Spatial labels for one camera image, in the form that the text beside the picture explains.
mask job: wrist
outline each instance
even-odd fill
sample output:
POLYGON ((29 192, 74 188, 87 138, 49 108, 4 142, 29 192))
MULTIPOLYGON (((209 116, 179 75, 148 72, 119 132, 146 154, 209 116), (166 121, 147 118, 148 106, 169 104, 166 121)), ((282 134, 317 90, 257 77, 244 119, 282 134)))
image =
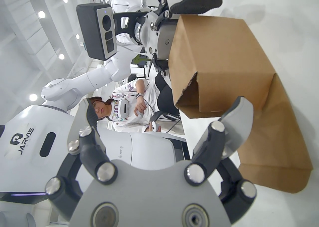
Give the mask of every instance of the wrist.
POLYGON ((142 94, 142 93, 137 93, 136 95, 135 95, 135 97, 137 98, 137 99, 139 99, 139 98, 144 98, 144 94, 142 94))

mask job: paper bag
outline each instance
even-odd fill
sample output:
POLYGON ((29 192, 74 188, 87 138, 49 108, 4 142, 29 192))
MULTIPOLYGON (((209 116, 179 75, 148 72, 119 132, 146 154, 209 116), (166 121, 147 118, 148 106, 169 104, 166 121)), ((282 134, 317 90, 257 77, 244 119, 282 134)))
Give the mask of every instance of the paper bag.
POLYGON ((221 116, 237 96, 254 105, 238 150, 243 177, 296 193, 311 160, 281 81, 244 20, 181 15, 169 56, 173 98, 189 118, 221 116))

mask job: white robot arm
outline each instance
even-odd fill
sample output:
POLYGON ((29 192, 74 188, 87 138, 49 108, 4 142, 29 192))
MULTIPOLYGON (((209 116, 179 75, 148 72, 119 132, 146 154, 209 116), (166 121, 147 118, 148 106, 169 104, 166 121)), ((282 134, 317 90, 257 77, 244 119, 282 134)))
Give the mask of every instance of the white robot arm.
POLYGON ((136 56, 129 50, 116 53, 105 62, 105 66, 94 69, 73 79, 56 79, 42 89, 41 96, 46 101, 45 106, 52 106, 63 111, 75 107, 88 93, 115 81, 127 78, 130 73, 130 64, 136 56))
POLYGON ((179 14, 201 14, 221 6, 222 0, 159 2, 158 10, 153 12, 148 7, 141 7, 145 5, 139 6, 137 0, 127 0, 126 11, 115 14, 107 4, 79 5, 77 13, 88 54, 91 58, 106 61, 105 67, 74 79, 51 81, 41 93, 46 100, 44 105, 67 111, 75 107, 84 95, 128 77, 131 61, 136 56, 132 49, 139 52, 142 47, 170 85, 167 59, 179 14), (129 42, 117 47, 116 36, 129 42))

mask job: sticker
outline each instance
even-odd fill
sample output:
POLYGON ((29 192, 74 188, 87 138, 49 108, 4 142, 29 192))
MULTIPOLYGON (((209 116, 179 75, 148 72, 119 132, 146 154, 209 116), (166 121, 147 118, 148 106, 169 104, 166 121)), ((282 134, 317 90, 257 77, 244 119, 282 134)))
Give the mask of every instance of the sticker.
POLYGON ((8 149, 4 156, 7 159, 19 159, 25 153, 25 148, 33 139, 34 126, 32 124, 21 125, 10 138, 8 138, 8 149))

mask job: white robot body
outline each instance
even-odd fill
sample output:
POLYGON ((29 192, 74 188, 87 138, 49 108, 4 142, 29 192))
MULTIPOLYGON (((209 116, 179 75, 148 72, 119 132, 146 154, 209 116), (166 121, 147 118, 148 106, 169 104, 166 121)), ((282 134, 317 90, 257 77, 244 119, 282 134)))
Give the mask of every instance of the white robot body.
MULTIPOLYGON (((0 192, 43 192, 68 154, 65 139, 73 120, 73 116, 46 106, 29 106, 10 120, 0 138, 0 192)), ((164 169, 176 162, 168 139, 103 128, 98 132, 111 160, 146 170, 164 169)), ((85 169, 78 177, 85 191, 92 177, 85 169)))

